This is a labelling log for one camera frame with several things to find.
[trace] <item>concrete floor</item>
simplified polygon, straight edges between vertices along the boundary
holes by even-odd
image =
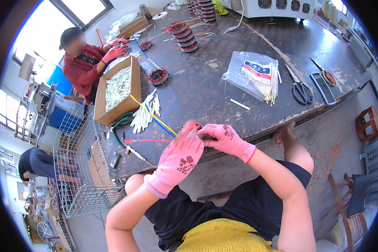
[[[315,160],[315,169],[307,187],[309,205],[314,225],[315,238],[325,238],[337,221],[337,215],[331,214],[322,220],[322,216],[334,205],[335,198],[327,177],[332,173],[335,180],[343,181],[344,173],[365,174],[364,162],[359,160],[363,143],[357,137],[355,118],[378,101],[370,85],[367,85],[356,97],[316,118],[293,131],[293,136],[303,144]],[[275,147],[268,140],[257,146],[274,159],[283,160],[283,148]],[[179,185],[192,198],[196,198],[234,189],[257,174],[234,156],[224,156],[208,163],[197,165],[188,177]],[[226,199],[216,205],[224,204]],[[68,223],[79,251],[105,251],[105,232],[100,214],[69,219]],[[141,251],[161,251],[158,237],[152,224],[143,217],[133,230]]]

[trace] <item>blue cabinet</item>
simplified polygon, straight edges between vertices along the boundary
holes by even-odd
[[[60,66],[49,61],[45,61],[37,76],[42,78],[42,80],[49,86],[57,83],[58,87],[56,89],[60,93],[66,95],[69,94],[72,84],[65,78]]]
[[[71,133],[79,127],[81,121],[80,118],[67,113],[58,106],[55,106],[49,120],[49,126],[60,129],[63,132]]]

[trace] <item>wooden stool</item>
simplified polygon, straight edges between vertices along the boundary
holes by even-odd
[[[364,119],[364,116],[367,113],[370,117],[370,120],[368,122],[366,122]],[[373,129],[373,133],[371,135],[367,135],[365,131],[369,126],[371,126]],[[366,110],[361,112],[358,117],[356,117],[356,130],[360,141],[368,141],[378,135],[378,114],[374,106],[367,108]]]

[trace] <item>machine with cooling fan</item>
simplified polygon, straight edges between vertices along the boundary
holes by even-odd
[[[312,19],[315,0],[220,0],[226,8],[247,18],[251,17],[293,17]]]

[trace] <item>stack of stators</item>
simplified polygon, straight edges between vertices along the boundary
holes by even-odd
[[[200,13],[202,14],[203,21],[216,20],[216,12],[214,11],[214,4],[210,0],[196,0],[197,5],[200,7]]]
[[[168,28],[168,32],[176,38],[182,52],[193,52],[199,47],[192,30],[186,25],[186,22],[171,26]]]
[[[189,0],[188,1],[188,4],[187,4],[187,6],[189,7],[189,12],[191,13],[191,14],[195,14],[195,12],[196,12],[196,7],[195,7],[195,5],[196,5],[196,0]]]
[[[199,2],[196,1],[196,0],[195,0],[195,6],[194,6],[194,8],[195,8],[195,16],[201,18],[203,16],[202,15],[202,9],[200,8]]]

